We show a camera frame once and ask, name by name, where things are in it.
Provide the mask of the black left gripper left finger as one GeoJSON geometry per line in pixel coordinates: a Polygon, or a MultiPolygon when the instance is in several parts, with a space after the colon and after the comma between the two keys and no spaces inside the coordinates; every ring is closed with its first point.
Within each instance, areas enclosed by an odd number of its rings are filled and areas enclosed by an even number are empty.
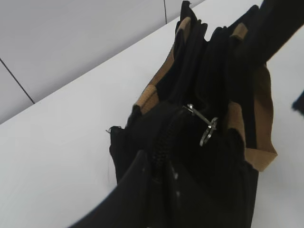
{"type": "Polygon", "coordinates": [[[147,153],[138,151],[115,189],[73,228],[168,228],[162,189],[152,183],[147,153]]]}

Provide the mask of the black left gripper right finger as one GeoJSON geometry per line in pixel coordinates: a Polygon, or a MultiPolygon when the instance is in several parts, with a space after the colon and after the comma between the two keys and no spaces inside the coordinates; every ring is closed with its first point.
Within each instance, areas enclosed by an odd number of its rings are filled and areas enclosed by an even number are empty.
{"type": "Polygon", "coordinates": [[[304,25],[302,0],[265,0],[258,25],[258,58],[267,62],[304,25]]]}

